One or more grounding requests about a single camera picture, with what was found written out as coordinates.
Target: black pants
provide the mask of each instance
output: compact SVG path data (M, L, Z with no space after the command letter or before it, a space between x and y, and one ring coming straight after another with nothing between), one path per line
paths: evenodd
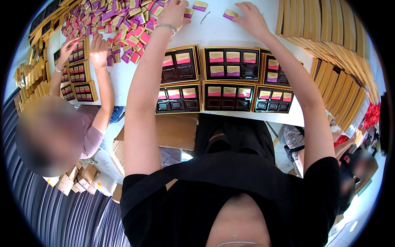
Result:
M265 122L201 113L194 157L221 151L265 156L275 164L273 142Z

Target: corrugated metal wall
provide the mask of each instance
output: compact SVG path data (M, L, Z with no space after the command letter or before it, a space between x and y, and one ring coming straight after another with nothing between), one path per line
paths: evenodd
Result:
M99 191L95 195L71 191L65 196L23 164L15 146L16 94L2 113L3 155L11 193L32 232L48 247L130 246L119 204Z

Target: necklace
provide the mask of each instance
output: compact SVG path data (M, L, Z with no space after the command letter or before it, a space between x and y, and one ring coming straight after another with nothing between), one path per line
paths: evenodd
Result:
M233 240L228 240L225 242L222 242L220 244L217 245L217 247L223 246L225 244L229 244L229 243L249 243L249 244L258 244L257 242L252 242L252 241L246 241L246 240L236 240L237 235L234 234L233 235Z

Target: pile of wrapped chocolates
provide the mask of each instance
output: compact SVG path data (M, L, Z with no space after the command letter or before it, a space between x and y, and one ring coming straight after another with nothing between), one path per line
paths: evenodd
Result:
M82 0L66 16L62 33L67 38L85 37L101 31L116 33L109 38L107 64L122 59L137 63L144 53L163 6L169 0ZM120 48L124 54L120 57Z

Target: white table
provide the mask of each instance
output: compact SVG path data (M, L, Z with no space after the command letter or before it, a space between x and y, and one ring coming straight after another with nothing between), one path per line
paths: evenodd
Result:
M194 0L190 0L189 8L192 8ZM234 6L237 0L203 0L208 3L205 12L195 10L192 16L192 23L184 27L176 36L173 37L169 44L170 48L175 48L184 45L199 44L199 47L204 46L242 46L242 47L263 47L265 46L258 42L255 38L250 36L237 23L223 17L226 9L233 10L243 16L242 11ZM278 1L277 0L251 0L258 6L261 13L265 17L269 30L274 33L277 24ZM200 24L203 17L210 12L204 21ZM103 34L104 38L112 38L114 34ZM301 62L309 72L312 66L313 57L309 55L302 48L282 39L279 40L290 50L293 55ZM59 50L66 38L61 34L60 30L52 34L49 38L49 46L47 49L48 60L51 71L54 70L53 53ZM132 81L137 65L133 63L114 64L109 67L111 82L113 84L115 105L125 106L128 96L128 90ZM99 86L97 84L97 77L95 75L93 65L90 62L91 78L95 81L96 90L99 95ZM77 100L70 101L71 104L79 104ZM101 105L100 99L96 102L85 104ZM293 99L290 111L288 114L279 113L252 113L252 112L220 112L211 111L205 112L210 114L228 115L234 117L243 117L257 120L265 120L275 123L291 124L297 126L304 126L302 110L296 98Z

